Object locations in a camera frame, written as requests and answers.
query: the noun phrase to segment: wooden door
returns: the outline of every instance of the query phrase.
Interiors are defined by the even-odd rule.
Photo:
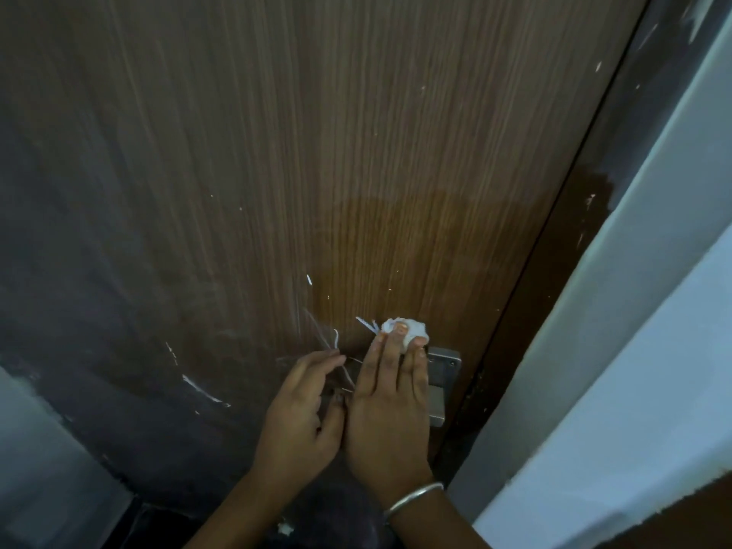
[[[3,365],[194,514],[357,316],[461,352],[452,413],[644,3],[0,1]]]

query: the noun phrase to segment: white tissue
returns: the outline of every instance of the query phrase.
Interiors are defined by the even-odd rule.
[[[410,318],[389,318],[381,324],[381,331],[385,333],[391,333],[394,326],[398,323],[405,323],[409,328],[407,335],[404,336],[404,345],[402,347],[402,354],[407,351],[407,347],[412,339],[415,337],[424,337],[427,341],[430,340],[430,336],[427,335],[427,326],[421,321],[411,320]]]

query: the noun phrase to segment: silver bangle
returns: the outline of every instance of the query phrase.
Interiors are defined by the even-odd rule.
[[[416,489],[409,493],[407,496],[402,497],[396,503],[394,503],[389,510],[384,513],[384,522],[389,520],[389,518],[404,505],[411,503],[414,499],[423,496],[425,493],[429,493],[433,489],[442,489],[444,491],[445,485],[442,482],[435,482],[433,484],[423,485],[421,488]]]

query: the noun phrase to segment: white wall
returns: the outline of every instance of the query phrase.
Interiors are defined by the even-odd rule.
[[[732,228],[476,520],[495,549],[594,547],[732,469]]]
[[[0,547],[101,547],[132,496],[0,368]]]
[[[730,93],[727,17],[450,485],[453,502],[470,520],[539,450],[732,222]]]

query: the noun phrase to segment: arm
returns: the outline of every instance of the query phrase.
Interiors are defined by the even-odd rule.
[[[343,406],[333,397],[322,427],[317,413],[325,376],[344,361],[338,350],[297,361],[267,410],[252,469],[186,549],[254,547],[285,506],[333,460],[343,435]]]
[[[384,510],[434,481],[427,462],[425,339],[409,345],[399,366],[406,327],[380,333],[364,358],[348,406],[345,451],[353,474]],[[399,509],[389,523],[409,549],[489,549],[458,514],[442,490],[433,490]]]

